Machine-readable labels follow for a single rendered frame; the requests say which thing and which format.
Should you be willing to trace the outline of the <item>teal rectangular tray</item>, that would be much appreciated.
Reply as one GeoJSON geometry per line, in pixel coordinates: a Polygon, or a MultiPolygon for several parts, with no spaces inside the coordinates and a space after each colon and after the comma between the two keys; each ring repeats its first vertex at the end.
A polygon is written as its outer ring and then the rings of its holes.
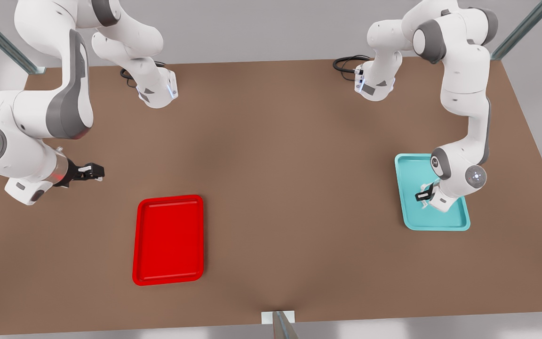
{"type": "Polygon", "coordinates": [[[441,212],[417,201],[415,194],[438,180],[430,167],[429,153],[401,153],[394,158],[400,202],[405,225],[412,230],[465,231],[470,217],[465,198],[460,197],[450,210],[441,212]]]}

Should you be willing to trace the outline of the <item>red rectangular tray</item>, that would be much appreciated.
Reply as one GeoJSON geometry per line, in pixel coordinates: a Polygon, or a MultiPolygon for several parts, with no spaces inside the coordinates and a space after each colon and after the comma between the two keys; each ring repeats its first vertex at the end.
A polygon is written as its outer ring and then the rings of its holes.
{"type": "Polygon", "coordinates": [[[199,195],[147,198],[137,208],[133,282],[187,283],[204,272],[204,202],[199,195]]]}

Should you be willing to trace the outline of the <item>silver frame post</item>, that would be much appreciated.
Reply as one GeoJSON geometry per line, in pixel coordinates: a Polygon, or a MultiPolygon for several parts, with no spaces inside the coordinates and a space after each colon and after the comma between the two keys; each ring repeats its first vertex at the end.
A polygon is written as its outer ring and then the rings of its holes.
{"type": "Polygon", "coordinates": [[[518,43],[542,20],[542,0],[529,12],[529,14],[516,26],[512,32],[492,52],[491,60],[503,60],[518,43]]]}
{"type": "Polygon", "coordinates": [[[290,311],[266,311],[261,313],[262,324],[271,324],[273,339],[299,339],[293,324],[295,312],[290,311]]]}
{"type": "Polygon", "coordinates": [[[0,32],[0,50],[4,52],[15,64],[22,68],[28,75],[43,74],[46,71],[45,67],[38,67],[33,64],[29,58],[24,55],[11,41],[9,41],[2,32],[0,32]]]}

